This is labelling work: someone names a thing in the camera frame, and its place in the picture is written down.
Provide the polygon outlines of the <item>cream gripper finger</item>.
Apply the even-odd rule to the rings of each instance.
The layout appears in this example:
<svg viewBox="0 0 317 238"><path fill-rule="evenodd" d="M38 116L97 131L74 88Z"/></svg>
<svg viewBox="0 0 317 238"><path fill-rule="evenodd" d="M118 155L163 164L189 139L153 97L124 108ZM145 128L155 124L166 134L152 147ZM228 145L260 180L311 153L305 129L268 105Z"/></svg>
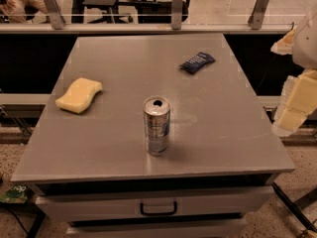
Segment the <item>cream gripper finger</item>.
<svg viewBox="0 0 317 238"><path fill-rule="evenodd" d="M273 117L272 132L288 137L298 130L317 109L317 71L305 69L289 76L283 85L280 102Z"/></svg>
<svg viewBox="0 0 317 238"><path fill-rule="evenodd" d="M277 55L291 55L295 30L289 31L283 38L275 42L270 50Z"/></svg>

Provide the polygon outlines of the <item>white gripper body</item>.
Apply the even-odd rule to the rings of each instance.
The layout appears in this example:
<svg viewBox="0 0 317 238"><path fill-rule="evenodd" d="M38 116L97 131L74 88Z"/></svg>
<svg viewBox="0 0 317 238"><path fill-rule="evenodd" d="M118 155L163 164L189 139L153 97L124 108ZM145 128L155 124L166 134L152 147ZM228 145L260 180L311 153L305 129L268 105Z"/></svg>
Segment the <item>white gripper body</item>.
<svg viewBox="0 0 317 238"><path fill-rule="evenodd" d="M295 30L292 59L304 68L317 68L317 4L307 12Z"/></svg>

